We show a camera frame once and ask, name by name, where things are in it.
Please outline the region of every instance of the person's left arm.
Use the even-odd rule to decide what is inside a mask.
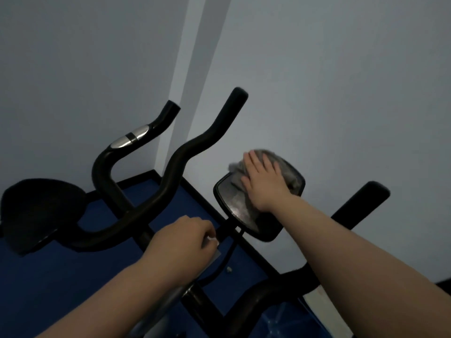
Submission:
[[[195,279],[211,261],[217,241],[211,222],[183,216],[158,231],[143,257],[37,338],[124,337],[171,289]]]

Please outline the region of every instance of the hand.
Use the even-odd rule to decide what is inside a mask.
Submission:
[[[263,154],[263,164],[252,150],[243,160],[250,178],[241,177],[252,204],[262,212],[272,212],[280,199],[291,195],[277,162],[274,166]]]
[[[216,239],[209,240],[202,248],[206,236],[216,237],[210,221],[180,217],[155,234],[138,263],[164,278],[172,288],[189,284],[204,270],[217,249]]]

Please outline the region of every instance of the forearm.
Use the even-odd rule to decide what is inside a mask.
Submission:
[[[150,306],[169,291],[164,279],[139,264],[127,267],[38,338],[124,337]]]
[[[451,297],[411,267],[299,197],[273,213],[358,337],[451,335]]]

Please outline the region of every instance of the black cable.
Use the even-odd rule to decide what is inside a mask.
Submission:
[[[244,233],[244,230],[241,229],[240,236],[242,236],[243,233]],[[198,281],[198,284],[201,287],[205,287],[206,285],[212,283],[219,276],[219,274],[221,274],[222,270],[225,268],[226,264],[229,262],[230,257],[232,256],[233,251],[235,250],[237,245],[238,245],[238,243],[236,241],[233,241],[232,245],[230,246],[229,250],[227,251],[227,254],[225,255],[221,264],[216,268],[216,270],[214,272],[212,272],[210,275],[208,275],[205,278]]]

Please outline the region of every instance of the bike seat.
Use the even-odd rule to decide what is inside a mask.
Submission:
[[[297,176],[301,185],[298,195],[302,194],[305,179],[293,166],[287,166]],[[270,213],[259,212],[251,204],[247,195],[232,183],[232,173],[226,174],[213,188],[213,194],[221,208],[229,218],[236,220],[236,224],[249,235],[263,241],[270,242],[282,230],[282,224]]]
[[[68,182],[25,179],[2,196],[0,216],[10,248],[19,255],[50,242],[57,230],[75,224],[86,210],[86,193]]]

